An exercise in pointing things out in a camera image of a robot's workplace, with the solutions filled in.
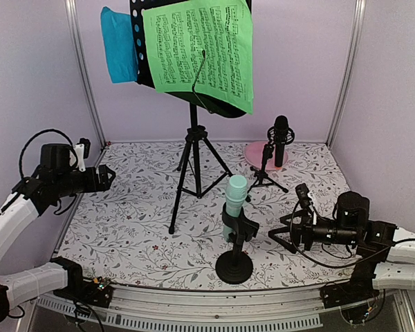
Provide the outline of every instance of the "black microphone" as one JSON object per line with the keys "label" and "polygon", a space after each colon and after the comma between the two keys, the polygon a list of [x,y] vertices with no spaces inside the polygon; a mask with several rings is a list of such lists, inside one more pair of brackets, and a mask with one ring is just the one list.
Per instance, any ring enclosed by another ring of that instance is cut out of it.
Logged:
{"label": "black microphone", "polygon": [[295,133],[289,128],[286,116],[277,116],[274,124],[275,141],[275,167],[283,165],[284,146],[291,144],[295,138]]}

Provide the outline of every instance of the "green sheet music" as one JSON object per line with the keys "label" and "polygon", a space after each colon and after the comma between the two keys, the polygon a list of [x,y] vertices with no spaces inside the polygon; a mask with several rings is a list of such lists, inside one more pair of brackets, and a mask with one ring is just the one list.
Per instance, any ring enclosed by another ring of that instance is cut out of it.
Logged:
{"label": "green sheet music", "polygon": [[192,91],[201,68],[197,93],[252,114],[252,17],[244,0],[189,0],[142,15],[157,92]]}

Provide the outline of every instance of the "green paper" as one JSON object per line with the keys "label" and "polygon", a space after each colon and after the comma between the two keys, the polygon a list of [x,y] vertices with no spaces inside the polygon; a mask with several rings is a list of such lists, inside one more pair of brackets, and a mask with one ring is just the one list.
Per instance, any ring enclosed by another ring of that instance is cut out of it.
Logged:
{"label": "green paper", "polygon": [[252,17],[244,0],[189,0],[143,12],[157,92],[195,91],[252,114]]}

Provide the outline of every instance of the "blue cloth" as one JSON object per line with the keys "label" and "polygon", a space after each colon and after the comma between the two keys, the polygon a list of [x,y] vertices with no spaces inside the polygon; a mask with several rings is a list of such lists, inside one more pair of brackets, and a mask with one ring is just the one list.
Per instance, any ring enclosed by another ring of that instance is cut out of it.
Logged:
{"label": "blue cloth", "polygon": [[131,17],[104,7],[101,21],[106,63],[112,83],[137,82],[138,60]]}

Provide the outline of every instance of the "pink plate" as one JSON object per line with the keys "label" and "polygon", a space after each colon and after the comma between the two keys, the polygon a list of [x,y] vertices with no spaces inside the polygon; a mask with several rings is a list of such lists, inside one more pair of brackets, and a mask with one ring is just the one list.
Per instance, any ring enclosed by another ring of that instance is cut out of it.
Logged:
{"label": "pink plate", "polygon": [[[250,143],[244,149],[244,157],[246,161],[250,163],[253,167],[260,168],[261,167],[261,159],[263,158],[263,148],[267,142],[253,142]],[[283,165],[286,164],[288,161],[288,153],[284,150],[284,158],[283,158]],[[266,166],[266,171],[277,171],[280,170],[282,167],[275,167],[275,151],[273,153],[273,158],[268,160],[268,164]]]}

